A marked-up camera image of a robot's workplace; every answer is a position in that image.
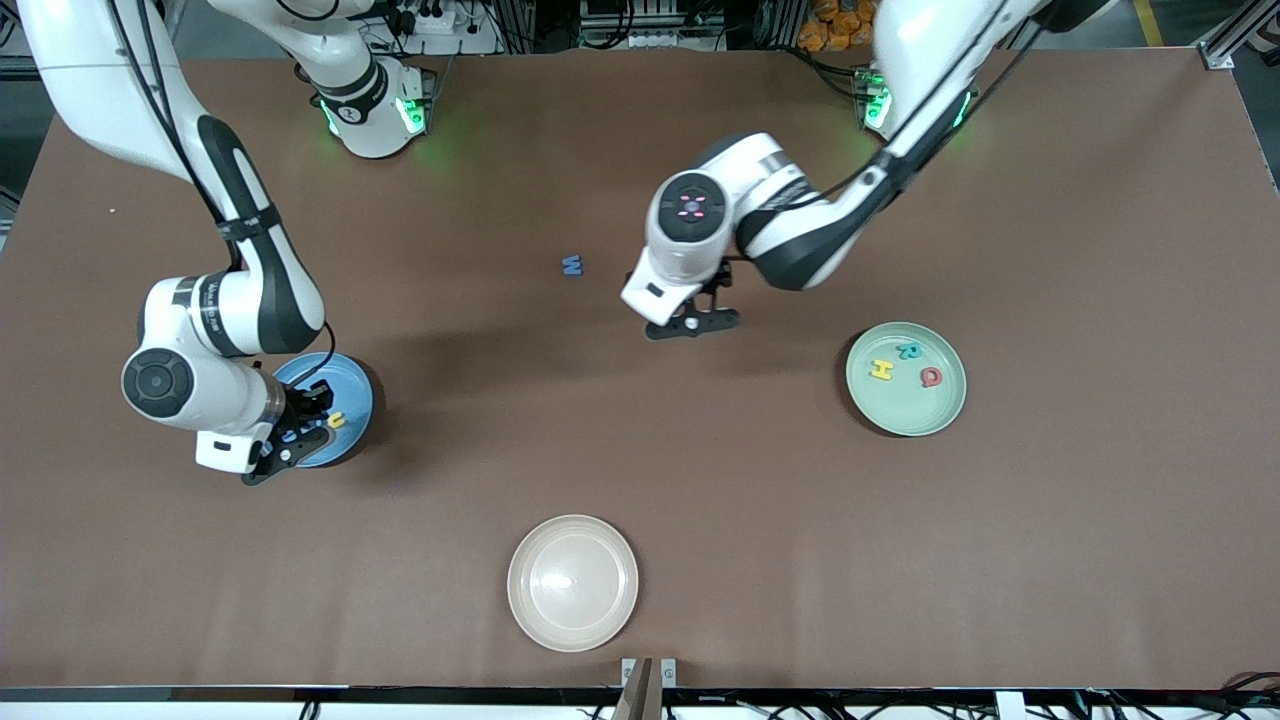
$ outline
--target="green plate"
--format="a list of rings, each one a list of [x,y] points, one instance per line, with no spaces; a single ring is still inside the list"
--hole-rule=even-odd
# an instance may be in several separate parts
[[[845,379],[868,420],[908,437],[950,425],[968,386],[955,348],[915,323],[884,323],[863,333],[849,348]]]

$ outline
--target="brown table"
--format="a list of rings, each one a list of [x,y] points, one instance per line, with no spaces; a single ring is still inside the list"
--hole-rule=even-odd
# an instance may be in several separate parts
[[[1280,664],[1280,202],[1194,51],[1032,54],[828,283],[742,268],[742,327],[667,343],[617,292],[668,174],[740,131],[818,186],[874,149],[794,59],[467,58],[435,135],[380,161],[284,61],[189,77],[385,406],[356,457],[252,489],[137,416],[143,295],[223,249],[189,187],[56,126],[0,263],[0,683],[590,685],[653,655],[689,685],[1213,687]],[[849,338],[895,319],[969,370],[936,437],[841,400]],[[643,573],[581,655],[504,593],[566,512]]]

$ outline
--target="black round joint cap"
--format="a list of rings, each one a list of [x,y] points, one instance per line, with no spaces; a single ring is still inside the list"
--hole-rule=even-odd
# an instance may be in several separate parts
[[[173,418],[191,397],[191,365],[172,350],[147,350],[124,366],[122,384],[143,415]]]
[[[701,242],[724,223],[724,191],[703,173],[671,181],[658,199],[658,227],[676,242]]]

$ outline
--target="white plate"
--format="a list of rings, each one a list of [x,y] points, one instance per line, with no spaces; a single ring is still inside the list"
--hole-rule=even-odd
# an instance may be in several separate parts
[[[636,556],[621,533],[588,515],[534,528],[511,559],[507,601],[538,644],[559,652],[600,647],[631,618],[640,591]]]

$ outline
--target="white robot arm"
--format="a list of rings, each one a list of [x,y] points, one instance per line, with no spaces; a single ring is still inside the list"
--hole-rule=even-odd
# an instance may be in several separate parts
[[[951,137],[974,76],[1001,37],[1033,13],[1046,29],[1062,32],[1112,3],[884,0],[874,49],[893,94],[882,126],[888,142],[827,200],[768,135],[721,140],[659,187],[622,300],[653,323],[654,340],[716,329],[707,322],[717,310],[696,313],[691,300],[727,274],[731,240],[773,287],[803,291],[823,282],[867,223]],[[728,324],[735,323],[736,314]]]
[[[305,350],[324,302],[236,133],[192,95],[150,0],[19,0],[55,108],[99,150],[191,182],[232,264],[156,283],[122,373],[146,418],[196,430],[196,461],[256,484],[324,447],[332,395],[302,392],[237,361]],[[264,452],[264,445],[283,450]]]
[[[375,58],[348,20],[374,0],[209,0],[280,44],[320,94],[329,128],[361,158],[384,158],[426,131],[430,73]]]

